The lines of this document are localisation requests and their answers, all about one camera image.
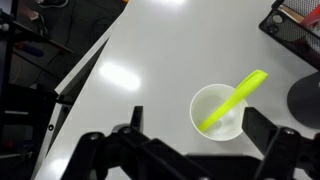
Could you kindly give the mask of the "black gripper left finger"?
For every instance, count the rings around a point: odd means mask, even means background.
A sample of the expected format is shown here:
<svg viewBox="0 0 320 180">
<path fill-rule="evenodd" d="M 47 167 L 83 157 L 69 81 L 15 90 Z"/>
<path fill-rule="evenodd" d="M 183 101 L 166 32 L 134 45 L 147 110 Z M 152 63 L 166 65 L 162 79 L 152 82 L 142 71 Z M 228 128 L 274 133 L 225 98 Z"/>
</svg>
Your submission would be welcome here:
<svg viewBox="0 0 320 180">
<path fill-rule="evenodd" d="M 198 180 L 199 167 L 159 139 L 143 133 L 143 107 L 136 106 L 128 125 L 117 125 L 108 136 L 84 134 L 61 180 L 104 180 L 120 167 L 131 180 Z"/>
</svg>

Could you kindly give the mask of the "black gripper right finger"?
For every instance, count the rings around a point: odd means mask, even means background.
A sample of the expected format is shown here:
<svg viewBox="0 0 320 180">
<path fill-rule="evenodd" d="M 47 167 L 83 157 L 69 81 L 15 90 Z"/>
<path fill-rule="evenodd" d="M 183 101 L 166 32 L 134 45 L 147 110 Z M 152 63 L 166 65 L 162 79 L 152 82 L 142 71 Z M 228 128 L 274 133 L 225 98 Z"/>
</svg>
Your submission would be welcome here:
<svg viewBox="0 0 320 180">
<path fill-rule="evenodd" d="M 294 180 L 302 169 L 312 180 L 320 180 L 320 139 L 303 137 L 297 130 L 276 126 L 254 107 L 244 110 L 242 129 L 264 155 L 255 180 Z"/>
</svg>

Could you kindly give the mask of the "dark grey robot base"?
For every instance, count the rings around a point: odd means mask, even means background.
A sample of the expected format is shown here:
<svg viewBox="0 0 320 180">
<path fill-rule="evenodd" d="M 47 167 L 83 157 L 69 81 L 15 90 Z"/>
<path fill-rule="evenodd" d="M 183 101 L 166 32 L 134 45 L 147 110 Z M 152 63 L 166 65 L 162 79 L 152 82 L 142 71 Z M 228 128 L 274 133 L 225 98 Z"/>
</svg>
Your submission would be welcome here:
<svg viewBox="0 0 320 180">
<path fill-rule="evenodd" d="M 287 105 L 299 123 L 320 129 L 320 72 L 298 80 L 288 92 Z"/>
</svg>

